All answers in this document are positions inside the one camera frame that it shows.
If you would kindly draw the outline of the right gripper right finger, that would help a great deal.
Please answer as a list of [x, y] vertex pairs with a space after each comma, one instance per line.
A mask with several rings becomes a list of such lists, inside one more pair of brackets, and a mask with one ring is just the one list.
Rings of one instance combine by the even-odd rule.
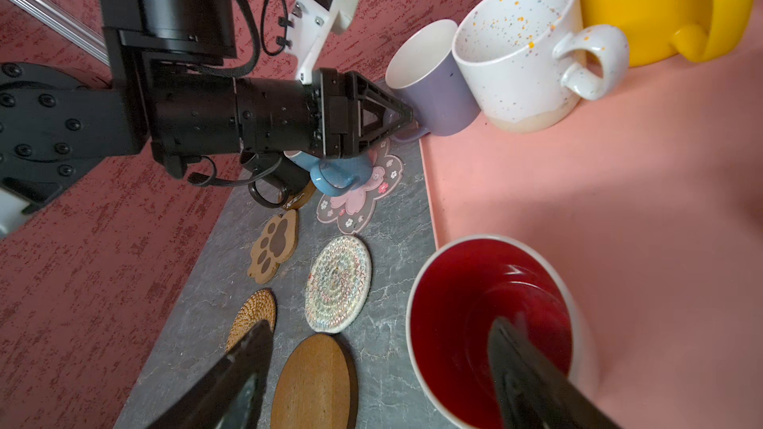
[[505, 428], [617, 426], [506, 318], [491, 326], [488, 357]]

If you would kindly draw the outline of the beige woven round coaster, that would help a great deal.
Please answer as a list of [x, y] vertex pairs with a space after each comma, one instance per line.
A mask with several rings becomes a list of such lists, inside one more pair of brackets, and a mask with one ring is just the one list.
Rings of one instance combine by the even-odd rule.
[[360, 315], [370, 292], [373, 266], [367, 246], [338, 236], [317, 256], [305, 288], [305, 318], [316, 333], [339, 334]]

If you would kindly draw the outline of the blue mug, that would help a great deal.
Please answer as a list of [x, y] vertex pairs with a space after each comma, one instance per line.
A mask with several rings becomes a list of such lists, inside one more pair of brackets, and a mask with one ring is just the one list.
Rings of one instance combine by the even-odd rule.
[[345, 159], [321, 159], [302, 151], [285, 151], [284, 156], [308, 172], [318, 191], [339, 197], [365, 185], [372, 176], [369, 154]]

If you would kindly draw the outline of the brown wooden round coaster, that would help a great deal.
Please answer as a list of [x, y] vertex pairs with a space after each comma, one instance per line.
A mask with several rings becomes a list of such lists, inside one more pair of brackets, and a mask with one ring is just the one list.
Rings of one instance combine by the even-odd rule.
[[301, 342], [280, 373], [270, 413], [272, 428], [354, 428], [358, 376], [350, 351], [327, 334]]

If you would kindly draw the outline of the pink flower coaster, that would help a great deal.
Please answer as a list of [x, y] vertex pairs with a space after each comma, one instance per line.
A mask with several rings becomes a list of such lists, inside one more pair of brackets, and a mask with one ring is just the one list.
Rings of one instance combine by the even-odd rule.
[[341, 197], [323, 196], [317, 206], [316, 218], [322, 224], [335, 222], [341, 234], [358, 234], [375, 212], [377, 202], [389, 196], [401, 179], [405, 165], [391, 153], [391, 139], [385, 139], [371, 152], [373, 173], [370, 180]]

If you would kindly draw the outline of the paw print cork coaster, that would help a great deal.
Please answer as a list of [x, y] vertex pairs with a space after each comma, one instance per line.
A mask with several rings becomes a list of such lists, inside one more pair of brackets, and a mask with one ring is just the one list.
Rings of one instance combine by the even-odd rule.
[[248, 276], [257, 284], [270, 282], [279, 266], [286, 262], [298, 246], [299, 216], [296, 210], [273, 216], [252, 246]]

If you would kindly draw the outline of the white mug back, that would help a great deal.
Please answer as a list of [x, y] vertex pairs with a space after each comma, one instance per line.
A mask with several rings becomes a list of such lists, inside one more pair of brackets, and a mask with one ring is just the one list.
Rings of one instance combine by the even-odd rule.
[[609, 95], [630, 60], [620, 29], [583, 25], [580, 0], [482, 0], [452, 53], [487, 120], [514, 133], [544, 130], [582, 99]]

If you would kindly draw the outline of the dark glossy brown coaster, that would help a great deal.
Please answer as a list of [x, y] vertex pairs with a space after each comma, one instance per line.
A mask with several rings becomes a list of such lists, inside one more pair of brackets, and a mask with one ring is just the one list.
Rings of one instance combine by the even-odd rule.
[[289, 196], [287, 201], [281, 206], [282, 210], [299, 210], [311, 200], [315, 192], [316, 187], [310, 182], [303, 190], [295, 195]]

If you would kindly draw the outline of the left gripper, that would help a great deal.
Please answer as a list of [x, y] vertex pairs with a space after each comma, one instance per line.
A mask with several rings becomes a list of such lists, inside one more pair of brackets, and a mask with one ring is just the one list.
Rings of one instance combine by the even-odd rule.
[[413, 122], [413, 108], [359, 73], [319, 69], [306, 85], [291, 79], [232, 79], [175, 73], [155, 81], [151, 150], [181, 179], [203, 157], [303, 151], [354, 157]]

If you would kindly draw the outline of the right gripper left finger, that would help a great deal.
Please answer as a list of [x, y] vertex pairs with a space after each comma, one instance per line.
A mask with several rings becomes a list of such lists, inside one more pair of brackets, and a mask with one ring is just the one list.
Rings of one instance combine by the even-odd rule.
[[258, 426], [273, 348], [267, 321], [255, 324], [151, 428]]

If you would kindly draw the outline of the purple mug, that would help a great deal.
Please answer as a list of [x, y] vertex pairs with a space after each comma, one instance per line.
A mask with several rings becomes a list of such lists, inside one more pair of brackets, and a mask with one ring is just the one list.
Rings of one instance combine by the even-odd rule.
[[413, 34], [395, 53], [385, 72], [385, 84], [413, 107], [415, 125], [393, 135], [400, 143], [424, 135], [451, 136], [479, 115], [476, 103], [453, 57], [458, 24], [444, 19]]

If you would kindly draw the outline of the black mug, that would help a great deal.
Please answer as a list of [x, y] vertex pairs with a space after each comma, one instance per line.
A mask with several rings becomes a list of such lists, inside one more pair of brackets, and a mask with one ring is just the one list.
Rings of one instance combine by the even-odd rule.
[[[242, 157], [240, 157], [240, 164], [254, 176], [266, 171], [272, 166], [276, 166], [274, 171], [248, 185], [250, 196], [264, 208], [276, 209], [283, 207], [291, 198], [297, 197], [309, 184], [311, 184], [309, 173], [289, 160], [282, 153], [267, 155], [244, 153], [242, 154]], [[277, 202], [266, 200], [266, 198], [262, 196], [261, 192], [258, 190], [258, 183], [262, 181], [266, 182], [268, 185], [274, 186], [274, 188], [278, 190], [279, 198]]]

